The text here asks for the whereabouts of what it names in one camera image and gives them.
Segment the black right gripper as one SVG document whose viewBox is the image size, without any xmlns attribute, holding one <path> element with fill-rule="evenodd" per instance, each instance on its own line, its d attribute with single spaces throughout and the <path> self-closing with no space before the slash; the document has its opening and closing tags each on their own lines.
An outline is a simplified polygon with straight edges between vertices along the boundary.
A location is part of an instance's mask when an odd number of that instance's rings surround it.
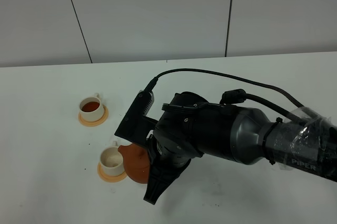
<svg viewBox="0 0 337 224">
<path fill-rule="evenodd" d="M 155 205 L 193 158 L 207 154 L 241 162 L 233 137 L 239 131 L 237 120 L 243 110 L 209 103 L 191 92 L 175 94 L 160 119 L 152 123 L 150 171 L 143 199 Z"/>
</svg>

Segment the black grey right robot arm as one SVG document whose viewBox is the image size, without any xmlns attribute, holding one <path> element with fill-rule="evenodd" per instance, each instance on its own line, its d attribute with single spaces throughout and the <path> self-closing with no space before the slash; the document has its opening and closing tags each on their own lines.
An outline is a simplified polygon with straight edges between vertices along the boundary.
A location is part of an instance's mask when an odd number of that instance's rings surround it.
<svg viewBox="0 0 337 224">
<path fill-rule="evenodd" d="M 183 92 L 163 111 L 148 139 L 144 200 L 151 204 L 193 158 L 205 154 L 245 165 L 267 159 L 336 181 L 336 127 L 308 108 L 302 117 L 288 114 L 288 122 L 271 122 L 259 109 L 213 104 Z"/>
</svg>

